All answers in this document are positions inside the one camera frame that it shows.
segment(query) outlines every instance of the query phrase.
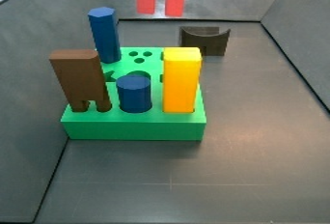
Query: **green base block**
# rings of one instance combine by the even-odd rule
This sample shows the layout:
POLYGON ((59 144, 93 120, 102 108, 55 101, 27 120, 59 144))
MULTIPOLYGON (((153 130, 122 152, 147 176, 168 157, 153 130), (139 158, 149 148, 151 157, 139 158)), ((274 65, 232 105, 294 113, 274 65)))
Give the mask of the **green base block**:
POLYGON ((94 101, 85 113, 74 113, 67 106, 61 121, 71 139, 202 140, 206 116, 201 87, 194 113, 164 112, 162 53, 164 49, 157 47, 123 47, 122 61, 114 64, 102 63, 113 109, 105 113, 98 112, 94 101), (127 113, 121 109, 115 82, 133 71, 151 76, 153 108, 139 114, 127 113))

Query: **floor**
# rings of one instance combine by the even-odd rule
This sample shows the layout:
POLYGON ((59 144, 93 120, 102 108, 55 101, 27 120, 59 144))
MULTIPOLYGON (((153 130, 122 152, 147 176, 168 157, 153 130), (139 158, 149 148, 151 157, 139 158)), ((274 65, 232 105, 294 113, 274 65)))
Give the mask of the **floor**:
POLYGON ((206 58, 198 142, 70 141, 39 223, 330 221, 330 120, 260 23, 122 21, 122 46, 232 28, 206 58))

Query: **yellow block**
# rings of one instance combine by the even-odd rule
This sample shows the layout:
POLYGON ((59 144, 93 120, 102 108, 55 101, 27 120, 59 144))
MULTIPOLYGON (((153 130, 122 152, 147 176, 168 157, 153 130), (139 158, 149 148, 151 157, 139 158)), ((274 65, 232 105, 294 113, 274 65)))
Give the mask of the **yellow block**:
POLYGON ((165 112, 194 112, 201 70, 202 53, 197 47, 165 48, 165 112))

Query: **blue cylinder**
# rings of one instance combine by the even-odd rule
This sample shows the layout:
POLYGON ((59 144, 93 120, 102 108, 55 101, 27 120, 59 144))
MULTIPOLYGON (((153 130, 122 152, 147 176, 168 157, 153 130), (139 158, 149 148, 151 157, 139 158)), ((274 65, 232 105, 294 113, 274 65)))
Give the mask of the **blue cylinder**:
POLYGON ((89 17, 101 61, 115 63, 122 58, 115 10, 107 7, 93 9, 89 17))
POLYGON ((142 113, 151 109, 151 81, 142 75, 126 75, 117 81, 121 108, 129 113, 142 113))

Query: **brown arch-shaped block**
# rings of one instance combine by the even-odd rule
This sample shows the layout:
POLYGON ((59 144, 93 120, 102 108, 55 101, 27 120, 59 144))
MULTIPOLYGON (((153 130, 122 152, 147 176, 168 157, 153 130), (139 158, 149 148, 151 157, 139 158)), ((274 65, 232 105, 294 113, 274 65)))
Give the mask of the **brown arch-shaped block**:
POLYGON ((95 100, 99 112, 109 111, 111 101, 97 51, 57 50, 50 60, 73 111, 86 112, 89 100, 95 100))
POLYGON ((181 46, 198 47, 204 56, 224 56, 232 29, 220 33, 220 27, 181 27, 181 46))

